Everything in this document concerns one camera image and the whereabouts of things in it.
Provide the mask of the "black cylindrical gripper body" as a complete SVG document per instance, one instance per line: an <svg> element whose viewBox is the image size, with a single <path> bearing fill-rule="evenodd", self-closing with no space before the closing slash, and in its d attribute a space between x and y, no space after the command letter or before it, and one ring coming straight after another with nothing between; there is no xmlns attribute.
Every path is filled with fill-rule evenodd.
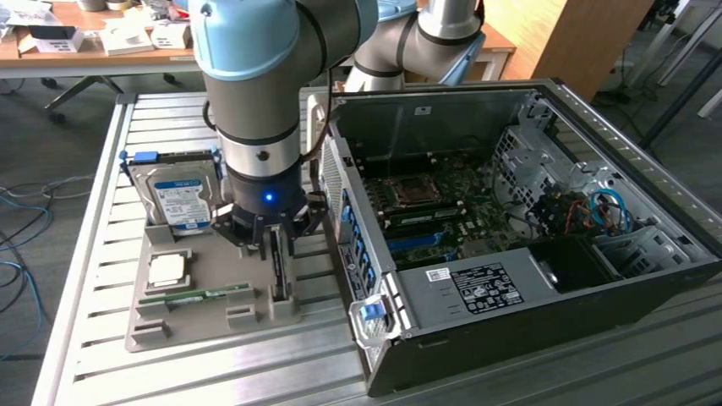
<svg viewBox="0 0 722 406"><path fill-rule="evenodd" d="M241 224L252 224L256 217L274 220L281 213L293 216L305 206L301 187L301 166L270 177L249 177L226 166L232 193L232 216Z"/></svg>

